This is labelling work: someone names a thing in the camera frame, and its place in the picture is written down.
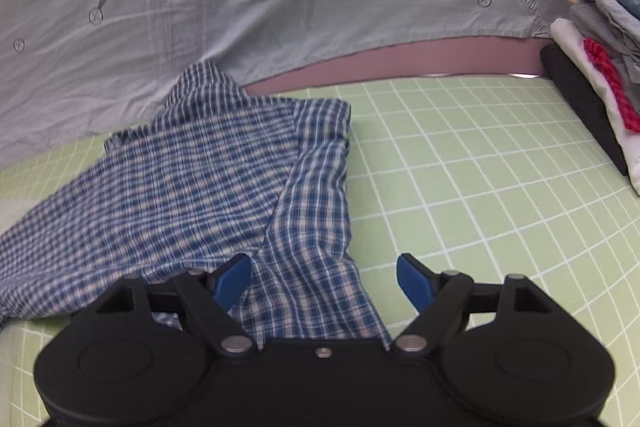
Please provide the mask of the blue plaid shirt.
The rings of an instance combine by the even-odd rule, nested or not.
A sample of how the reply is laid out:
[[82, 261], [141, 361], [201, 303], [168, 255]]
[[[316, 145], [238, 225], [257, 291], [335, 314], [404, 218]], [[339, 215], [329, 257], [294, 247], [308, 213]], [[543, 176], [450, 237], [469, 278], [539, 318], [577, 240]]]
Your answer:
[[250, 257], [232, 317], [271, 338], [385, 338], [349, 257], [350, 105], [251, 95], [212, 63], [186, 69], [143, 126], [1, 237], [1, 316], [88, 306], [121, 277], [163, 283]]

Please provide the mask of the grey folded garment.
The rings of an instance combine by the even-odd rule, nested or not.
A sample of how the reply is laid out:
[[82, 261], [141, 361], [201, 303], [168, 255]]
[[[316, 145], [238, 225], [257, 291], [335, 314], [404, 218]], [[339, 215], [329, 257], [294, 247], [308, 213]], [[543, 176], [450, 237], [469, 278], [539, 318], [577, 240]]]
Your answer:
[[639, 93], [639, 19], [616, 0], [580, 0], [570, 19], [586, 36], [599, 39], [624, 68], [624, 86]]

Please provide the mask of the black folded garment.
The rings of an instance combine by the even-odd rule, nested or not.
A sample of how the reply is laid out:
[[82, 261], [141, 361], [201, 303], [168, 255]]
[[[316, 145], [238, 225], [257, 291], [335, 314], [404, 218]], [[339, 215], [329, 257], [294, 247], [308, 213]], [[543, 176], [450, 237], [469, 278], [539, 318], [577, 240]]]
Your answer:
[[603, 152], [612, 160], [622, 176], [628, 176], [623, 150], [608, 121], [605, 105], [588, 79], [555, 43], [547, 44], [540, 50], [540, 60], [547, 76]]

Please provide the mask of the white folded garment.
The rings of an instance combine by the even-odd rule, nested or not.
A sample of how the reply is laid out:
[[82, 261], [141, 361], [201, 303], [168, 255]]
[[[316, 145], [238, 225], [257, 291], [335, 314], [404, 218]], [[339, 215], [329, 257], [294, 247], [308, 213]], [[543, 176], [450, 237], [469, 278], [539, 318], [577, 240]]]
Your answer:
[[576, 26], [566, 18], [557, 18], [550, 25], [550, 35], [582, 75], [587, 78], [591, 88], [604, 103], [608, 122], [612, 126], [618, 145], [622, 148], [630, 184], [634, 191], [639, 193], [639, 135], [625, 127], [622, 114], [615, 101], [614, 92], [605, 77], [588, 58], [584, 48], [585, 38]]

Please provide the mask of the red checked folded garment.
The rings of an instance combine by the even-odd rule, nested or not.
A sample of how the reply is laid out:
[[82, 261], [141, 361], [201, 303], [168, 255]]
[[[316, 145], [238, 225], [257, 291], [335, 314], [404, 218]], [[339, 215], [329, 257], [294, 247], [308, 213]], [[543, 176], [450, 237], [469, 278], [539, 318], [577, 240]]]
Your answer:
[[625, 94], [622, 77], [620, 77], [620, 73], [614, 66], [611, 57], [608, 56], [608, 52], [605, 51], [602, 44], [593, 40], [593, 38], [585, 38], [584, 49], [591, 64], [603, 75], [608, 87], [611, 88], [618, 113], [622, 117], [625, 128], [632, 133], [639, 133], [639, 114]]

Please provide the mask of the green grid cutting mat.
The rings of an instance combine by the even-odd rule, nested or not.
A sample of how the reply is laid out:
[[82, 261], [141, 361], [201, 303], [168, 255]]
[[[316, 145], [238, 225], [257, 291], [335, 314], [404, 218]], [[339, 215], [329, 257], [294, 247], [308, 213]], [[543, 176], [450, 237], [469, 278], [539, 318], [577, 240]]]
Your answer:
[[[602, 424], [638, 424], [639, 193], [552, 81], [407, 78], [259, 96], [352, 109], [348, 254], [386, 328], [376, 338], [390, 343], [419, 316], [397, 283], [402, 254], [477, 284], [525, 277], [610, 352]], [[94, 165], [112, 135], [4, 169], [1, 237]], [[73, 313], [1, 317], [3, 425], [46, 422], [34, 364]]]

